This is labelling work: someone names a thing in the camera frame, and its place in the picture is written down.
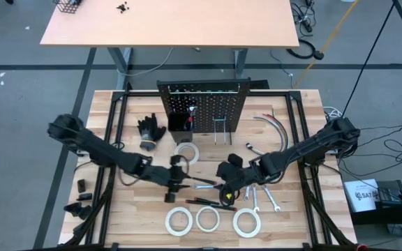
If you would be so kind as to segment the black grey work glove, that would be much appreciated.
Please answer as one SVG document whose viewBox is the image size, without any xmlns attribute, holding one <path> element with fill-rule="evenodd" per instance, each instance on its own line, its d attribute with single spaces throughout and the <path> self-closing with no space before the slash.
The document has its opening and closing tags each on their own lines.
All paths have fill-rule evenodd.
<svg viewBox="0 0 402 251">
<path fill-rule="evenodd" d="M 156 114 L 146 116 L 142 120 L 138 120 L 137 129 L 141 136 L 140 148 L 145 151 L 153 151 L 159 140 L 162 139 L 167 128 L 159 127 Z"/>
</svg>

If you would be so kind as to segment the light wooden side table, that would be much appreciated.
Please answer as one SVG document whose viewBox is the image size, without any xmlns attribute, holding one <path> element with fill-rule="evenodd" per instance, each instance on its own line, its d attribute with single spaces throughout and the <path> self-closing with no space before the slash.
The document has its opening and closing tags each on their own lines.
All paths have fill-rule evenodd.
<svg viewBox="0 0 402 251">
<path fill-rule="evenodd" d="M 40 43 L 106 47 L 122 73 L 134 47 L 229 47 L 238 76 L 249 48 L 299 45 L 289 0 L 83 0 L 54 10 Z"/>
</svg>

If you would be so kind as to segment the black perforated pegboard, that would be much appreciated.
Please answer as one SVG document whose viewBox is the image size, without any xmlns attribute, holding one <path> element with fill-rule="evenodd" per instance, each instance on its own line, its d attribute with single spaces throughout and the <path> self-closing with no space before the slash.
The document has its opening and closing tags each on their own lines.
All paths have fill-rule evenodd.
<svg viewBox="0 0 402 251">
<path fill-rule="evenodd" d="M 244 102 L 250 92 L 251 79 L 214 79 L 193 81 L 158 81 L 157 87 L 165 113 L 188 112 L 197 106 L 193 117 L 195 133 L 214 133 L 212 119 L 226 116 L 226 134 L 235 132 Z M 216 124 L 223 134 L 222 124 Z"/>
</svg>

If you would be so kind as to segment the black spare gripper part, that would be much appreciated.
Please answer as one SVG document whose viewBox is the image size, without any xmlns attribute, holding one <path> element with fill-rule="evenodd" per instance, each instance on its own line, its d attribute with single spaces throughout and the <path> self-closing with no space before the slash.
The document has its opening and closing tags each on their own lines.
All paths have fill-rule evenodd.
<svg viewBox="0 0 402 251">
<path fill-rule="evenodd" d="M 92 211 L 91 206 L 83 206 L 81 202 L 75 202 L 64 206 L 65 212 L 71 213 L 73 217 L 79 217 L 81 220 L 86 220 Z"/>
</svg>

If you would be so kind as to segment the black equipment shelf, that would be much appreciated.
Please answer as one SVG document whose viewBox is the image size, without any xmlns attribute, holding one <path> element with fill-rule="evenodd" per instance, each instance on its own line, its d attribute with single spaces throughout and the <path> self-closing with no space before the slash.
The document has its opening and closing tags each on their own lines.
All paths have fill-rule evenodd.
<svg viewBox="0 0 402 251">
<path fill-rule="evenodd" d="M 350 214 L 354 225 L 384 225 L 387 231 L 394 236 L 402 237 L 402 205 L 379 207 L 371 211 L 353 212 L 350 206 Z"/>
</svg>

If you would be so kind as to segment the white printed box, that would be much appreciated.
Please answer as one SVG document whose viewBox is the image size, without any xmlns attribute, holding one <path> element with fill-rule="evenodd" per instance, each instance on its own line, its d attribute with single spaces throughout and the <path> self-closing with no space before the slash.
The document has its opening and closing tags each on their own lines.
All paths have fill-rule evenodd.
<svg viewBox="0 0 402 251">
<path fill-rule="evenodd" d="M 375 179 L 346 181 L 344 189 L 353 212 L 375 210 L 375 203 L 380 201 Z"/>
</svg>

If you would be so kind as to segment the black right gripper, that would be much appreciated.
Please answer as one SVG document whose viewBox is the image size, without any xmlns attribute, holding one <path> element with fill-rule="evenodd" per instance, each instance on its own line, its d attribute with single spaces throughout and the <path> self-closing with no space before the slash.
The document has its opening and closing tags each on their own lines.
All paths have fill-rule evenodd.
<svg viewBox="0 0 402 251">
<path fill-rule="evenodd" d="M 253 183 L 262 185 L 270 182 L 271 174 L 266 163 L 268 157 L 269 154 L 266 153 L 252 159 L 249 167 L 243 167 L 243 159 L 231 153 L 228 160 L 223 161 L 217 169 L 217 177 L 224 180 L 224 183 L 218 187 L 221 191 L 221 200 L 234 200 L 236 191 Z"/>
</svg>

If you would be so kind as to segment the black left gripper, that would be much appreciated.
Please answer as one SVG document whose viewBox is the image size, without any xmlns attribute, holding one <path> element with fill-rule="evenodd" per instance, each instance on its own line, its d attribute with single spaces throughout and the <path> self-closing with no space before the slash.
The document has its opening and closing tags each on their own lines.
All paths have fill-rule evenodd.
<svg viewBox="0 0 402 251">
<path fill-rule="evenodd" d="M 199 178 L 192 176 L 184 176 L 183 170 L 180 165 L 183 160 L 182 155 L 174 155 L 170 158 L 170 168 L 167 169 L 162 166 L 151 165 L 150 160 L 144 161 L 144 171 L 140 174 L 140 178 L 144 181 L 149 181 L 161 186 L 167 187 L 165 193 L 164 202 L 174 203 L 176 199 L 176 193 L 180 189 L 191 188 L 190 185 L 182 185 L 184 182 L 196 182 Z"/>
</svg>

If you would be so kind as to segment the white masking tape roll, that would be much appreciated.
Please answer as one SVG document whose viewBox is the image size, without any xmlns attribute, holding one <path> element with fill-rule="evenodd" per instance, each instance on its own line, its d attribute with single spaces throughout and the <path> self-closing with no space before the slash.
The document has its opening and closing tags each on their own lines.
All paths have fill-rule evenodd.
<svg viewBox="0 0 402 251">
<path fill-rule="evenodd" d="M 175 213 L 183 213 L 188 219 L 186 227 L 181 231 L 176 231 L 171 227 L 172 216 Z M 187 208 L 175 207 L 167 213 L 165 218 L 165 228 L 169 234 L 177 237 L 184 236 L 192 229 L 192 227 L 193 227 L 193 216 Z"/>
<path fill-rule="evenodd" d="M 189 157 L 185 156 L 185 152 L 191 152 Z M 200 157 L 200 151 L 196 145 L 192 142 L 182 142 L 177 145 L 177 147 L 174 150 L 174 155 L 181 157 L 187 165 L 190 167 L 191 165 L 194 165 Z"/>
<path fill-rule="evenodd" d="M 254 221 L 255 221 L 255 226 L 254 226 L 253 231 L 251 231 L 251 232 L 244 232 L 244 231 L 242 231 L 242 230 L 239 228 L 239 223 L 238 223 L 238 221 L 239 221 L 239 218 L 240 218 L 240 216 L 241 216 L 242 214 L 250 214 L 250 215 L 253 217 L 253 219 L 254 219 Z M 250 209 L 250 208 L 242 208 L 242 209 L 238 210 L 238 211 L 234 214 L 234 217 L 233 217 L 233 220 L 232 220 L 232 226 L 233 226 L 234 230 L 236 231 L 236 233 L 237 233 L 238 235 L 240 235 L 241 237 L 243 237 L 243 238 L 253 238 L 254 236 L 256 236 L 256 235 L 260 232 L 260 229 L 261 229 L 261 219 L 260 219 L 259 215 L 258 215 L 253 209 Z"/>
<path fill-rule="evenodd" d="M 200 216 L 201 216 L 202 213 L 204 213 L 204 211 L 212 211 L 216 216 L 216 223 L 210 229 L 204 228 L 202 226 L 201 222 L 200 222 Z M 213 206 L 204 206 L 196 213 L 195 222 L 196 222 L 196 225 L 198 226 L 198 228 L 201 231 L 206 232 L 206 233 L 211 233 L 211 232 L 213 232 L 213 231 L 218 229 L 218 227 L 219 227 L 219 225 L 221 223 L 221 217 L 220 217 L 219 212 Z"/>
</svg>

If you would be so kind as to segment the metal double prong hook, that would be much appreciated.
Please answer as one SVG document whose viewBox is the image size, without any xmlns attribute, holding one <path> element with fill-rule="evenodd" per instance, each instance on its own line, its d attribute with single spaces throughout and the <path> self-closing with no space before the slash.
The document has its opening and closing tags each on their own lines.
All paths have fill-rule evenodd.
<svg viewBox="0 0 402 251">
<path fill-rule="evenodd" d="M 227 144 L 227 141 L 226 141 L 226 116 L 224 116 L 224 117 L 221 118 L 221 119 L 217 119 L 217 118 L 214 117 L 214 118 L 212 119 L 212 121 L 213 121 L 213 126 L 214 126 L 214 144 L 217 143 L 217 141 L 216 141 L 216 136 L 217 136 L 216 124 L 217 124 L 217 123 L 221 123 L 221 124 L 222 124 L 222 129 L 223 129 L 223 142 L 224 142 L 224 144 Z"/>
</svg>

